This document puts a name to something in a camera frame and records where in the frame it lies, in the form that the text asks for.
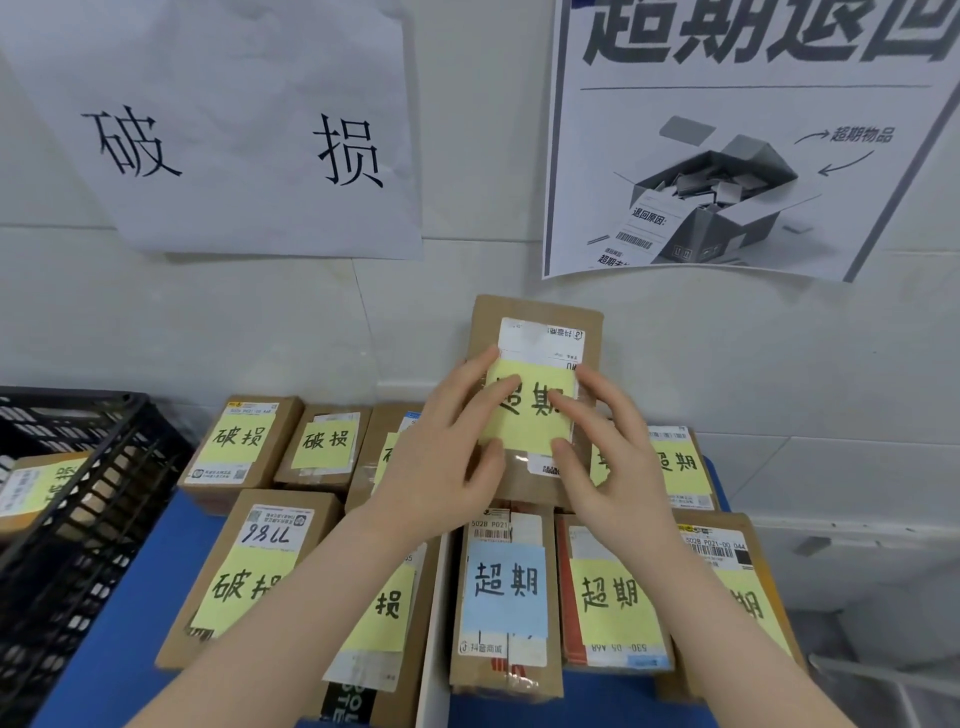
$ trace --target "wall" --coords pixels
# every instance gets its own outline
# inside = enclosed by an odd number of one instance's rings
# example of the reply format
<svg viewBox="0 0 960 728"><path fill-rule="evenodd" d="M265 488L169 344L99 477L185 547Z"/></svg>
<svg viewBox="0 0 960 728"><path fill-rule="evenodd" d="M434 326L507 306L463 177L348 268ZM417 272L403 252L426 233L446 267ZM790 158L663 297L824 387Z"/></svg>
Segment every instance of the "wall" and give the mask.
<svg viewBox="0 0 960 728"><path fill-rule="evenodd" d="M572 303L606 313L604 369L651 420L703 433L735 508L960 527L960 122L856 284L693 267L543 282L553 2L408 6L423 263L131 251L0 61L0 381L145 390L199 433L235 391L426 391L477 293ZM862 596L835 581L814 606Z"/></svg>

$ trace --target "arrow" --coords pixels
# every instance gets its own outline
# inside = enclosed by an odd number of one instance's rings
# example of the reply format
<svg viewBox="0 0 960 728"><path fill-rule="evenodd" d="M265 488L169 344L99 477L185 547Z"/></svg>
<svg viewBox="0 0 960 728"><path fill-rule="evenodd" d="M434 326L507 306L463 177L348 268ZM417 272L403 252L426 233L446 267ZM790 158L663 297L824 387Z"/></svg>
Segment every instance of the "arrow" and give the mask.
<svg viewBox="0 0 960 728"><path fill-rule="evenodd" d="M824 167L823 169L821 169L817 174L823 175L824 177L828 177L830 172L836 172L838 169L847 169L847 167L853 167L853 166L854 166L855 164L857 164L859 161L863 161L864 159L866 159L867 157L869 157L869 156L870 156L871 154L873 154L873 153L874 153L873 150L871 150L870 152L867 152L867 154L865 154L865 155L864 155L863 157L861 157L860 159L855 159L855 160L852 161L850 164L844 164L844 165L841 166L841 167L831 167L831 166L828 164L826 167Z"/></svg>
<svg viewBox="0 0 960 728"><path fill-rule="evenodd" d="M812 136L819 136L821 139L826 139L828 136L830 136L830 132L824 129L822 132L809 133L807 136L801 136L799 139L797 139L797 141L794 142L794 144L800 144L800 142L802 142L804 139L809 139Z"/></svg>

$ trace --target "finger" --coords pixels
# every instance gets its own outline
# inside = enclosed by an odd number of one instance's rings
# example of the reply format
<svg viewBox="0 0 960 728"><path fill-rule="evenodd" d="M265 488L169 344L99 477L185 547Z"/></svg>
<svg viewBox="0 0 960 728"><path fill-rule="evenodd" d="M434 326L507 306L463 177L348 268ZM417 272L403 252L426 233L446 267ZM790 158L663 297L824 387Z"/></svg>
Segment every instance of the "finger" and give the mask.
<svg viewBox="0 0 960 728"><path fill-rule="evenodd" d="M566 440L560 437L551 440L550 449L553 451L553 461L560 470L560 480L564 483L564 489L570 498L573 510L582 515L593 502L591 499L600 497L593 487L593 481L590 480L577 453L573 451L573 446Z"/></svg>
<svg viewBox="0 0 960 728"><path fill-rule="evenodd" d="M503 472L507 468L507 459L504 455L503 441L494 437L484 448L480 462L477 463L473 477L467 484L471 511L479 512L490 507L496 487L503 479Z"/></svg>
<svg viewBox="0 0 960 728"><path fill-rule="evenodd" d="M422 418L440 425L450 425L463 409L470 387L487 373L500 349L489 346L446 376L444 381L430 393L423 406Z"/></svg>
<svg viewBox="0 0 960 728"><path fill-rule="evenodd" d="M603 452L604 457L612 464L615 465L623 455L627 454L629 448L627 441L617 432L616 427L596 409L586 406L581 401L566 397L557 390L551 390L547 397L553 406L584 429L589 440Z"/></svg>
<svg viewBox="0 0 960 728"><path fill-rule="evenodd" d="M520 375L510 375L506 379L488 384L469 401L453 428L459 431L468 444L479 439L484 427L490 421L494 410L520 386Z"/></svg>
<svg viewBox="0 0 960 728"><path fill-rule="evenodd" d="M628 442L636 446L650 442L647 423L630 395L586 364L579 364L576 373L577 379L587 386L597 399L610 406L616 428L623 433Z"/></svg>

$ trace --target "left hand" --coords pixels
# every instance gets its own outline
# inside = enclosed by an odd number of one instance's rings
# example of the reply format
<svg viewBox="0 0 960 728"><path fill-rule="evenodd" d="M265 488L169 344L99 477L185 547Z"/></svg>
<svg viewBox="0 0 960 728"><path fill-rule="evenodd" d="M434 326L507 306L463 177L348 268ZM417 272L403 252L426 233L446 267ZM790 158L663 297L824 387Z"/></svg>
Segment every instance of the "left hand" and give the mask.
<svg viewBox="0 0 960 728"><path fill-rule="evenodd" d="M503 442L487 443L470 480L467 466L493 411L520 385L520 377L488 383L466 407L464 400L499 355L491 346L438 385L420 419L400 434L376 493L363 506L399 525L411 547L459 528L493 500L506 468Z"/></svg>

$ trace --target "blue sticky note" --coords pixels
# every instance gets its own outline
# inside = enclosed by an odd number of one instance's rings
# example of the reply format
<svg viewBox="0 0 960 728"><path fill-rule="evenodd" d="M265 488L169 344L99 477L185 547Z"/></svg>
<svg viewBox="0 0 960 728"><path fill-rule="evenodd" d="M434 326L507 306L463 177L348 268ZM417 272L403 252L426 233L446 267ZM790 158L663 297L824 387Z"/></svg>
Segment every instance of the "blue sticky note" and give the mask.
<svg viewBox="0 0 960 728"><path fill-rule="evenodd" d="M546 639L543 546L471 540L461 629Z"/></svg>

